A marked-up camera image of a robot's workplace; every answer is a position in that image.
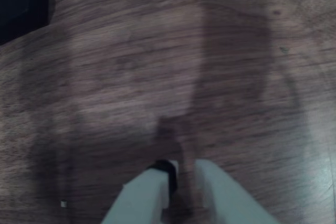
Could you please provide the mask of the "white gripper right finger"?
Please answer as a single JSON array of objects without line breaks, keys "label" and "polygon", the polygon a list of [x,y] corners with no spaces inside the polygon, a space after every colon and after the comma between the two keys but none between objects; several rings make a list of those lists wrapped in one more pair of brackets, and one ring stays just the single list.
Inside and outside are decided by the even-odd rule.
[{"label": "white gripper right finger", "polygon": [[278,223],[231,175],[208,159],[195,161],[196,185],[211,223]]}]

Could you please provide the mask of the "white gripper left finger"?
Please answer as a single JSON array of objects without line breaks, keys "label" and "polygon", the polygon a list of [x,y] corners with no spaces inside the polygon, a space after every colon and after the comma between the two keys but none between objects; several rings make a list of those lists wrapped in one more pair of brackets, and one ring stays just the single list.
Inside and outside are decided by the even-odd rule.
[{"label": "white gripper left finger", "polygon": [[175,160],[155,161],[123,185],[101,223],[161,223],[162,211],[178,188],[178,171]]}]

